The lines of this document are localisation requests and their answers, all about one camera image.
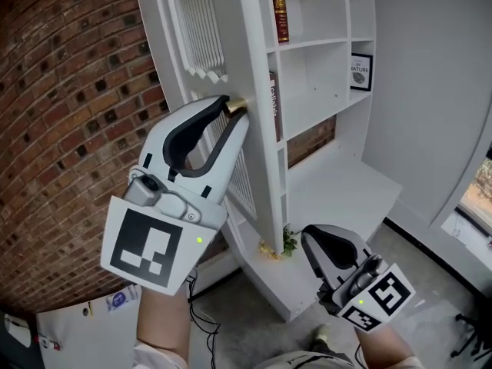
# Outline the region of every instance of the white bookshelf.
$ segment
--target white bookshelf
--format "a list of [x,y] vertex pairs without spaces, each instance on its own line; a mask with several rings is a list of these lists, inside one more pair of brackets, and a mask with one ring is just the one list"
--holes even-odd
[[[372,92],[350,89],[352,52],[372,55],[373,75],[376,68],[374,0],[286,3],[290,41],[279,44],[273,2],[260,0],[266,59],[268,69],[277,73],[281,105],[276,152],[282,224],[292,231],[334,224],[366,241],[401,191],[361,161]],[[286,141],[335,115],[335,139],[289,170]],[[302,250],[295,258],[269,260],[258,253],[261,238],[248,221],[242,219],[237,230],[244,242],[245,271],[284,318],[292,319],[316,300],[319,279]]]
[[[206,95],[248,100],[250,128],[224,199],[223,232],[250,279],[291,320],[315,302],[320,281],[301,248],[275,261],[258,253],[260,240],[281,252],[282,227],[310,223],[367,240],[401,187],[362,162],[372,94],[350,89],[352,52],[373,55],[377,68],[374,0],[286,3],[290,41],[279,44],[272,0],[139,0],[172,111]],[[279,142],[268,71],[278,77]],[[335,115],[335,139],[289,170],[287,141]],[[205,133],[194,167],[224,126]]]

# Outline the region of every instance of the book spine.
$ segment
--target book spine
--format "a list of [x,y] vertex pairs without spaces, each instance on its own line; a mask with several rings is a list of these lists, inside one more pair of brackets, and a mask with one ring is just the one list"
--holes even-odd
[[274,12],[278,42],[288,42],[289,24],[287,22],[287,6],[285,0],[274,0]]
[[270,94],[271,94],[271,108],[274,112],[275,120],[275,134],[277,142],[280,141],[280,104],[278,103],[278,86],[277,86],[277,74],[270,71]]

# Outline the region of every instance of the brass fitting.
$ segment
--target brass fitting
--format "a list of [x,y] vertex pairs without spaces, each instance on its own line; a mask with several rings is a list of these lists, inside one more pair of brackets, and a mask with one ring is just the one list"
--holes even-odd
[[235,98],[234,100],[229,100],[225,103],[227,105],[227,111],[224,113],[228,118],[232,118],[241,108],[247,108],[248,103],[244,98]]

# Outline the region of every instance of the window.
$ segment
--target window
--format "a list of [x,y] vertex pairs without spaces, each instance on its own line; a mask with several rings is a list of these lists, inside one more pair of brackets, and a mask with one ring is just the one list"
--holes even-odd
[[492,235],[492,148],[464,193],[457,212],[486,236]]

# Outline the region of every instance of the brick wall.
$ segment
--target brick wall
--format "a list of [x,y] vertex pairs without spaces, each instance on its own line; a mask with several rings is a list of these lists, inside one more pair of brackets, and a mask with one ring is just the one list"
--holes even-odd
[[0,304],[36,312],[121,287],[108,200],[168,109],[137,0],[0,2]]
[[294,167],[335,138],[337,116],[318,123],[287,141],[288,167]]

